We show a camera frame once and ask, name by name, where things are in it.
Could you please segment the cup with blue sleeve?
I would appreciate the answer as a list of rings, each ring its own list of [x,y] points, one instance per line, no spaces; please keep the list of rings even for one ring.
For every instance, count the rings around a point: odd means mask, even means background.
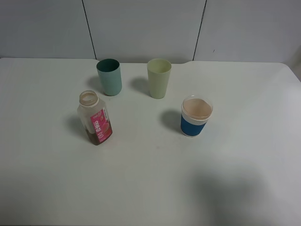
[[[196,137],[210,119],[213,105],[201,96],[191,95],[183,100],[181,110],[182,133],[188,137]]]

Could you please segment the clear bottle with pink label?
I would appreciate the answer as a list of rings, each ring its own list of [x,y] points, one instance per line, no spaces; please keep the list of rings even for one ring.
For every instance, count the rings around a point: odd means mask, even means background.
[[[112,135],[106,104],[94,91],[86,90],[80,94],[77,113],[94,145],[103,143]]]

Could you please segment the light green plastic cup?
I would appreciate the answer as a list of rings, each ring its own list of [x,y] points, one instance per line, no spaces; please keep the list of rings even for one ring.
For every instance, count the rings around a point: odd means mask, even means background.
[[[164,59],[152,59],[147,63],[150,96],[154,99],[164,98],[172,65]]]

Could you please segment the teal plastic cup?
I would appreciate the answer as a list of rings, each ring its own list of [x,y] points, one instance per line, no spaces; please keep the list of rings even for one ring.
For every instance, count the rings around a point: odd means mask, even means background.
[[[104,59],[96,65],[103,92],[108,96],[116,96],[122,90],[120,63],[115,59]]]

